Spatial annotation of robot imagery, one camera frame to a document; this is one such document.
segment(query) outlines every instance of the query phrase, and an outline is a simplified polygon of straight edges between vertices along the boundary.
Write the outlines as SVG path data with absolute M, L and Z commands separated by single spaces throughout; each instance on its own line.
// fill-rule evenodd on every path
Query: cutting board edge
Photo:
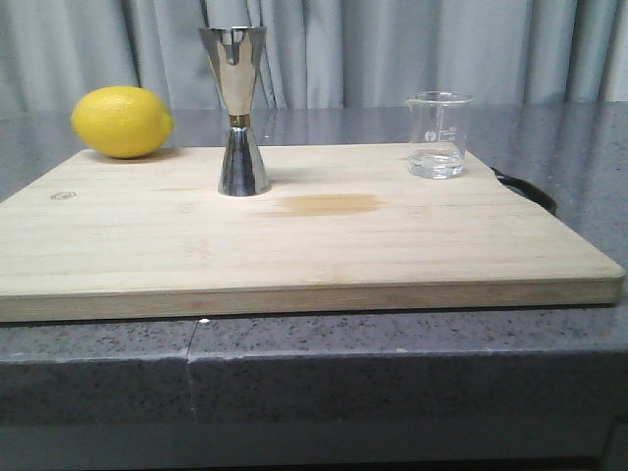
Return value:
M 624 279 L 17 296 L 0 299 L 0 323 L 612 305 L 622 296 Z

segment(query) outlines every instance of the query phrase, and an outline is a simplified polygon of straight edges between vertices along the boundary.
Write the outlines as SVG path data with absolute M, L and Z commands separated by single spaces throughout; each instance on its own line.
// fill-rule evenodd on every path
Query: wooden cutting board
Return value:
M 468 155 L 262 147 L 272 189 L 216 187 L 224 149 L 85 150 L 0 204 L 0 321 L 610 303 L 624 271 Z

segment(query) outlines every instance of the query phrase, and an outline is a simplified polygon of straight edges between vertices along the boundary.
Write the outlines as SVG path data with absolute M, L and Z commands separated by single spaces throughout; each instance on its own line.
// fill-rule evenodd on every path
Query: wet stain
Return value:
M 333 193 L 288 196 L 279 199 L 284 211 L 265 213 L 276 217 L 335 216 L 378 210 L 383 201 L 368 193 Z

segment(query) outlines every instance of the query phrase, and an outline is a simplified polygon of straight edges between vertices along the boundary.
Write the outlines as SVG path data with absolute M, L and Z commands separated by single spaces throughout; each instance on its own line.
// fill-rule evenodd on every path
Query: gray curtain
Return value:
M 111 84 L 219 108 L 205 25 L 268 27 L 258 108 L 400 106 L 420 89 L 620 101 L 626 20 L 623 0 L 0 0 L 0 115 L 69 111 Z

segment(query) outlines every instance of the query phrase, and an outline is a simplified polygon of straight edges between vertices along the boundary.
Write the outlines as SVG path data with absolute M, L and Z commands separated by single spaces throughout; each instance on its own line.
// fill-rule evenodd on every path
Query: water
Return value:
M 450 179 L 462 173 L 464 163 L 455 145 L 430 146 L 413 151 L 408 157 L 408 169 L 426 179 Z

